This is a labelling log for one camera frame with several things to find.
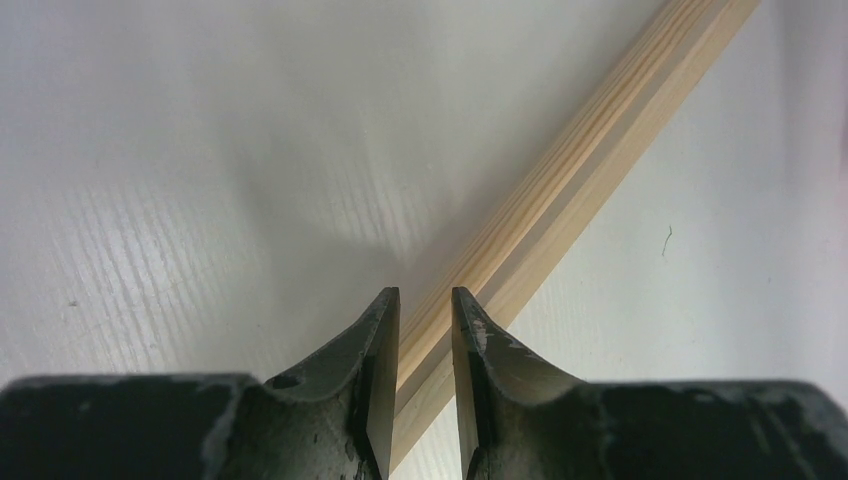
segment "black metal jaw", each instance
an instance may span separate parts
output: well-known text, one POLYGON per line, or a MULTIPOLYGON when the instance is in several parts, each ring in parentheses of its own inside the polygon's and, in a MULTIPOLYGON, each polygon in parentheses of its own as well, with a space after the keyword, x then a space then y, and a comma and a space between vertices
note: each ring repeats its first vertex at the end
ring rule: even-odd
POLYGON ((0 478, 386 479, 396 288, 261 385, 247 375, 43 377, 0 394, 0 478))
MULTIPOLYGON (((848 422, 793 382, 588 384, 452 293, 467 479, 848 478, 848 422)), ((0 392, 0 479, 388 478, 397 289, 260 384, 44 377, 0 392)))
POLYGON ((464 478, 848 478, 848 422, 811 385, 582 383, 452 301, 464 478))

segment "pine wood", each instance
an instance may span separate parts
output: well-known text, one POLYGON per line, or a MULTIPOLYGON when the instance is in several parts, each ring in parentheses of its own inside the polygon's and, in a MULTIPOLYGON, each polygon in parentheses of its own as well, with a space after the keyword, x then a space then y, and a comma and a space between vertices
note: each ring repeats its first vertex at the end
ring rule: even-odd
POLYGON ((454 394, 449 292, 508 326, 759 0, 671 0, 401 332, 392 468, 454 394))

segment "white wood-grain surface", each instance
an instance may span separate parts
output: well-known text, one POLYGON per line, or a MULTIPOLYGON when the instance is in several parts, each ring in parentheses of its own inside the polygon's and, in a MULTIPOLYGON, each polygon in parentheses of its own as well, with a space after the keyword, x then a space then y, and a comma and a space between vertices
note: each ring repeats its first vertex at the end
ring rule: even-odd
MULTIPOLYGON (((411 311, 660 3, 3 3, 0 381, 267 377, 411 311)), ((847 404, 845 9, 764 0, 512 331, 847 404)), ((396 478, 458 478, 451 408, 396 478)))

